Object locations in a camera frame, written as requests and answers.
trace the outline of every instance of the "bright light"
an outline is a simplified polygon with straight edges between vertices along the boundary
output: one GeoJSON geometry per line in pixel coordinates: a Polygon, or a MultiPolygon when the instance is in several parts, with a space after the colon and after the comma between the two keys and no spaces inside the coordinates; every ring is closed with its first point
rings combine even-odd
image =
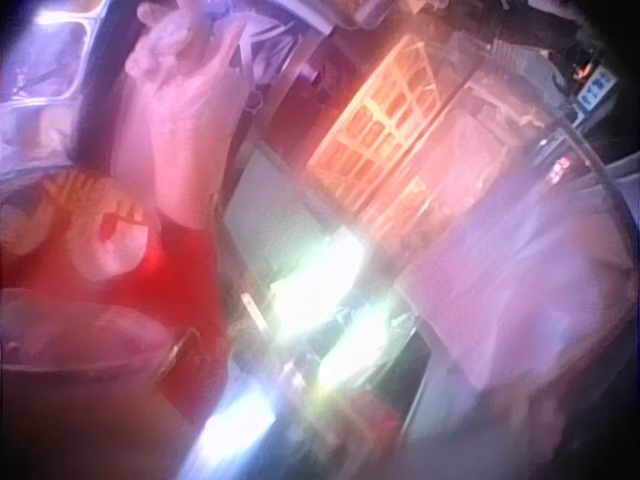
{"type": "Polygon", "coordinates": [[[65,12],[50,12],[48,10],[41,10],[36,15],[35,22],[39,25],[51,25],[54,23],[61,23],[68,21],[68,14],[65,12]]]}
{"type": "Polygon", "coordinates": [[[336,387],[378,361],[387,344],[388,315],[386,305],[366,307],[357,314],[320,364],[321,387],[336,387]]]}
{"type": "Polygon", "coordinates": [[[297,335],[331,318],[364,259],[363,245],[341,228],[303,268],[271,285],[281,335],[297,335]]]}
{"type": "Polygon", "coordinates": [[[269,400],[255,387],[213,415],[198,439],[208,467],[246,451],[269,430],[276,416],[269,400]]]}

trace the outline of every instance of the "plastic bag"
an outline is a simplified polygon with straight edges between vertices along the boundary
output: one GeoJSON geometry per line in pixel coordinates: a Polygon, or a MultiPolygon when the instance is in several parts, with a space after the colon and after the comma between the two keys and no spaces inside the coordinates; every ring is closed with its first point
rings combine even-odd
{"type": "Polygon", "coordinates": [[[479,390],[553,375],[602,321],[615,283],[575,235],[566,198],[531,185],[528,174],[503,179],[397,282],[479,390]]]}

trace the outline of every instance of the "latex glove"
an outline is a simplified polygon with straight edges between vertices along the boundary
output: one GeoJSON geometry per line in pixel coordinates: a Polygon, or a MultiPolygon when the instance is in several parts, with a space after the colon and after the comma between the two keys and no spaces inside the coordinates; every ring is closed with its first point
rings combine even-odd
{"type": "Polygon", "coordinates": [[[203,228],[249,93],[246,79],[228,66],[245,25],[223,21],[211,41],[200,3],[179,0],[178,7],[140,5],[138,17],[151,30],[125,69],[149,125],[158,207],[180,224],[203,228]]]}

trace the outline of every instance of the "red shirt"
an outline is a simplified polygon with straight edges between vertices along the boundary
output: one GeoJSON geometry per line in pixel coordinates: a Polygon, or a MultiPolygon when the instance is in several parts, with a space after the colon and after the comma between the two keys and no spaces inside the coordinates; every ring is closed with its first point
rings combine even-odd
{"type": "Polygon", "coordinates": [[[228,345],[209,232],[159,218],[112,179],[74,169],[4,182],[0,201],[3,289],[127,307],[176,339],[193,328],[211,361],[181,360],[163,391],[190,416],[203,389],[217,395],[228,345]],[[195,385],[197,375],[208,384],[195,385]]]}

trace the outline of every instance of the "wire rack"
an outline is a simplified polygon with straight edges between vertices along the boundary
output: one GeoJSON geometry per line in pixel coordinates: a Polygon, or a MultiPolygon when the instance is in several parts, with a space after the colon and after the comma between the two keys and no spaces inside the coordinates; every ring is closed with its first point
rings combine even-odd
{"type": "Polygon", "coordinates": [[[392,48],[311,155],[307,171],[354,213],[440,106],[424,42],[392,48]]]}

